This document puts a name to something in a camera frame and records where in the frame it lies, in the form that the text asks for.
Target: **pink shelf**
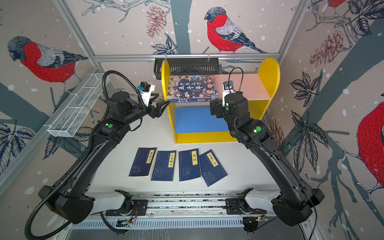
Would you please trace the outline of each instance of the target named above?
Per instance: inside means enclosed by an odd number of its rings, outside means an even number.
[[[219,99],[223,98],[223,82],[228,81],[228,74],[215,75],[216,88]],[[234,89],[237,91],[240,87],[241,74],[231,74],[231,81],[233,81]],[[270,96],[266,91],[259,75],[244,74],[243,84],[241,86],[243,96],[248,100],[269,100]]]

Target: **white wire basket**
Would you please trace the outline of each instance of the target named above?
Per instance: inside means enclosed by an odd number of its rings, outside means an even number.
[[[75,94],[73,99],[52,123],[48,132],[54,137],[73,137],[89,111],[103,92],[101,87],[102,73],[94,73],[84,86]]]

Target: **black metal basket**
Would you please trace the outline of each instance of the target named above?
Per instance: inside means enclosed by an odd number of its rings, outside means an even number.
[[[156,79],[161,80],[161,64],[163,58],[156,58],[154,73]],[[219,74],[218,58],[170,58],[167,59],[171,75],[180,74]]]

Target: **bird head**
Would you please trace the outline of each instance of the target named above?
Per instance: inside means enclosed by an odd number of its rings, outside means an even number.
[[[212,23],[214,19],[219,15],[226,15],[226,11],[222,7],[213,7],[207,11],[207,14],[204,17],[204,20],[208,20],[209,23]]]
[[[16,61],[17,59],[20,59],[26,61],[24,47],[30,42],[32,41],[24,36],[17,36],[11,39],[8,42],[8,51],[12,60]]]

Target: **book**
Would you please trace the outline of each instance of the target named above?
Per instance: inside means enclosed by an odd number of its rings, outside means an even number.
[[[200,168],[208,187],[227,176],[212,149],[200,155]]]
[[[201,177],[199,150],[192,149],[179,152],[179,181]]]
[[[137,150],[135,160],[129,172],[131,177],[145,177],[149,176],[149,171],[152,165],[152,159],[156,152],[156,147],[139,147]]]
[[[208,102],[218,100],[214,75],[171,76],[167,101],[171,103]]]
[[[151,181],[173,181],[175,161],[176,150],[158,151]]]

